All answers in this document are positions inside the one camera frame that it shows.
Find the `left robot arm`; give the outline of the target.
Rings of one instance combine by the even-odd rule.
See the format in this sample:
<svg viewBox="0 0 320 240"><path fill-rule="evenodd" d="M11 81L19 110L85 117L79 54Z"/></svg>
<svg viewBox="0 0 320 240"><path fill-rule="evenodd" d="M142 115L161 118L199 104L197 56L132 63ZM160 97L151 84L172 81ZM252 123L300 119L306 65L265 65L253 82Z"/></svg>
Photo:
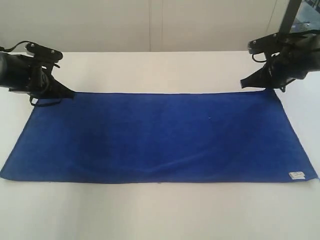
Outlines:
<svg viewBox="0 0 320 240"><path fill-rule="evenodd" d="M75 92L52 75L56 65L22 54L0 54L0 86L34 99L73 99Z"/></svg>

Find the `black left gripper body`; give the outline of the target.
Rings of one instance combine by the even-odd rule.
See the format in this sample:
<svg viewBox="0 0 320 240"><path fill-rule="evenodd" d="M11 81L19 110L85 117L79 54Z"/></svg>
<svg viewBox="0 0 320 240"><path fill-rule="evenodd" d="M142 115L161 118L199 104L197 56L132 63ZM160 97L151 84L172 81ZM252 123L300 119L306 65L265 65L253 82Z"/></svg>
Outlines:
<svg viewBox="0 0 320 240"><path fill-rule="evenodd" d="M32 97L55 97L57 86L52 76L56 63L22 54L7 55L7 88Z"/></svg>

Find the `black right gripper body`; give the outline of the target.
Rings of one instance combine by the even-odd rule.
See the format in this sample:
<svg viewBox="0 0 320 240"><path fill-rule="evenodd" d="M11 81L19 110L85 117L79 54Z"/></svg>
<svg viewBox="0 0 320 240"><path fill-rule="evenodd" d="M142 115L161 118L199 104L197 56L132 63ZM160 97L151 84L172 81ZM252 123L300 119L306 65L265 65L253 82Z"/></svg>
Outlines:
<svg viewBox="0 0 320 240"><path fill-rule="evenodd" d="M320 35L289 34L282 49L263 68L264 88L284 88L294 80L303 80L310 72L320 70Z"/></svg>

